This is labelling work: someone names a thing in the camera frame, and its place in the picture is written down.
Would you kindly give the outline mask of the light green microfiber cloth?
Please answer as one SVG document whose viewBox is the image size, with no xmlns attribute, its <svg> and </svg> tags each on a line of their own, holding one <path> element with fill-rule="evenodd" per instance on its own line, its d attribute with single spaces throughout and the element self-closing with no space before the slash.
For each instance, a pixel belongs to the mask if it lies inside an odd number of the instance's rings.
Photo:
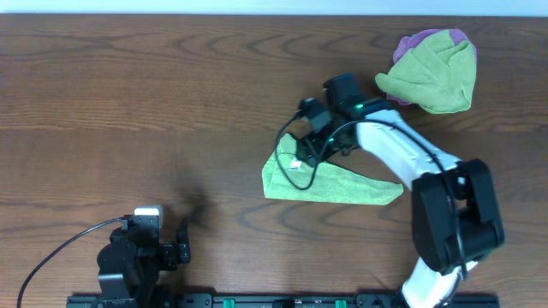
<svg viewBox="0 0 548 308">
<path fill-rule="evenodd" d="M 277 150 L 271 154 L 261 171 L 266 198 L 294 201 L 386 205 L 403 193 L 403 184 L 379 181 L 356 174 L 331 163 L 321 163 L 313 184 L 313 168 L 295 157 L 296 140 L 285 134 Z"/>
</svg>

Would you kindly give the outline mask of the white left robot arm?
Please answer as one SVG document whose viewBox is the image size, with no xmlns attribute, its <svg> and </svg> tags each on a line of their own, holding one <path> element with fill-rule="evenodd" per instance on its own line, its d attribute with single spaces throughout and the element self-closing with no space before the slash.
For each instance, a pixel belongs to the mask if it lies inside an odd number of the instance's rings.
<svg viewBox="0 0 548 308">
<path fill-rule="evenodd" d="M 110 243 L 97 256 L 100 304 L 104 307 L 177 307 L 177 298 L 158 284 L 162 271 L 191 260 L 188 221 L 180 221 L 176 239 L 160 241 L 159 216 L 124 216 Z"/>
</svg>

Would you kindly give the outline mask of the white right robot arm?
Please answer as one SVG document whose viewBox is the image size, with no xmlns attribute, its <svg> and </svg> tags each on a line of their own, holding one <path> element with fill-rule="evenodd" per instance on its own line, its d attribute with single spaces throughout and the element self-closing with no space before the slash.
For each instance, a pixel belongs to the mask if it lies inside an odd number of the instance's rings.
<svg viewBox="0 0 548 308">
<path fill-rule="evenodd" d="M 498 307 L 497 296 L 459 294 L 479 262 L 505 240 L 486 163 L 462 161 L 415 132 L 384 98 L 368 98 L 352 74 L 323 84 L 324 100 L 304 98 L 296 118 L 311 133 L 296 156 L 317 169 L 336 153 L 362 149 L 380 159 L 412 193 L 412 239 L 419 255 L 392 295 L 367 294 L 359 307 Z"/>
</svg>

